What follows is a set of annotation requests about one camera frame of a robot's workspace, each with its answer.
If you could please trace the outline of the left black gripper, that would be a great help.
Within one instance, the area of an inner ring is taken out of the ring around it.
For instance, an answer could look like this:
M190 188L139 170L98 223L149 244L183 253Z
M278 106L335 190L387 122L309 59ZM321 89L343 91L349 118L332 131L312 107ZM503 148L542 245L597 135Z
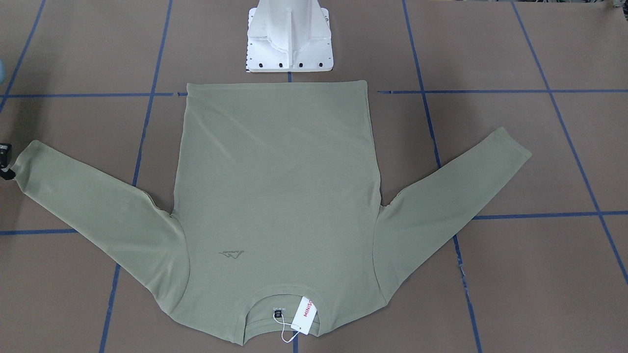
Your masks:
M2 179L13 179L13 170L9 168L13 145L7 143L0 144L0 177Z

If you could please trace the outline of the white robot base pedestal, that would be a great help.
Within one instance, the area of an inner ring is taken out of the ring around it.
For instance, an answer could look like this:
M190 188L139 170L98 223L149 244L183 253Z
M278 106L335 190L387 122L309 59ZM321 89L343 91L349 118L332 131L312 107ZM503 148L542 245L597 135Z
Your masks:
M333 69L330 15L317 0L261 0L249 9L247 20L247 72Z

